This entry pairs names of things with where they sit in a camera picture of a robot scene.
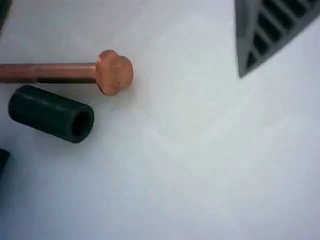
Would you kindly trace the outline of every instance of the white background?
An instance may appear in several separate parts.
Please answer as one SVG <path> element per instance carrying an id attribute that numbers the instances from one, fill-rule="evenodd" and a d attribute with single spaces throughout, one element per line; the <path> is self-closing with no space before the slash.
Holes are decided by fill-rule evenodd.
<path id="1" fill-rule="evenodd" d="M 16 0 L 1 63 L 134 63 L 90 104 L 71 144 L 9 119 L 0 85 L 4 240 L 316 240 L 320 237 L 320 22 L 239 80 L 232 0 Z"/>

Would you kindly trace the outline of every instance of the black rubber tube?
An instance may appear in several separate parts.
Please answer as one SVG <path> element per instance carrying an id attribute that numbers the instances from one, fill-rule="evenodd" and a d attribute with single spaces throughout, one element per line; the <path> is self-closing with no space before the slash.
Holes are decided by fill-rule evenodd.
<path id="1" fill-rule="evenodd" d="M 11 0 L 0 0 L 0 31 L 5 24 L 10 6 Z"/>
<path id="2" fill-rule="evenodd" d="M 10 153 L 6 150 L 0 149 L 0 177 L 4 171 L 4 168 L 8 162 Z"/>
<path id="3" fill-rule="evenodd" d="M 16 122 L 74 144 L 89 135 L 95 118 L 89 105 L 29 85 L 15 91 L 8 112 Z"/>

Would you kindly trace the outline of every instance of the black object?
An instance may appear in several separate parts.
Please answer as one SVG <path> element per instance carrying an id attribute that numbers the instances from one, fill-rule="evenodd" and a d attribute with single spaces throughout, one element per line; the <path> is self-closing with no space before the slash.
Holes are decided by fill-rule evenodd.
<path id="1" fill-rule="evenodd" d="M 286 46 L 320 14 L 320 0 L 234 0 L 239 76 Z"/>
<path id="2" fill-rule="evenodd" d="M 11 0 L 0 0 L 0 31 L 7 18 L 10 6 L 11 6 Z"/>
<path id="3" fill-rule="evenodd" d="M 74 144 L 84 140 L 94 124 L 90 106 L 30 85 L 15 91 L 8 112 L 14 121 Z"/>
<path id="4" fill-rule="evenodd" d="M 8 162 L 9 157 L 10 153 L 8 151 L 0 149 L 0 177 Z"/>

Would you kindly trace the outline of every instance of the copper bolt head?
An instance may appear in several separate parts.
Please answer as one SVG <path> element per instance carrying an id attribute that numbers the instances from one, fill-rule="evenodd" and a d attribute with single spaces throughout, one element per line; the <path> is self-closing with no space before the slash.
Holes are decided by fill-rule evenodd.
<path id="1" fill-rule="evenodd" d="M 129 59 L 113 50 L 103 51 L 96 63 L 96 84 L 107 96 L 114 96 L 130 87 L 134 78 L 133 65 Z"/>

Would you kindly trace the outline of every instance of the copper pin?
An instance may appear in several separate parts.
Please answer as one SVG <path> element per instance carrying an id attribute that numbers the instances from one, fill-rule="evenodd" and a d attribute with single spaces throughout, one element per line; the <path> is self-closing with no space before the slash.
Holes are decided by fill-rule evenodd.
<path id="1" fill-rule="evenodd" d="M 129 59 L 103 51 L 96 63 L 0 64 L 0 83 L 97 84 L 114 96 L 133 81 Z"/>

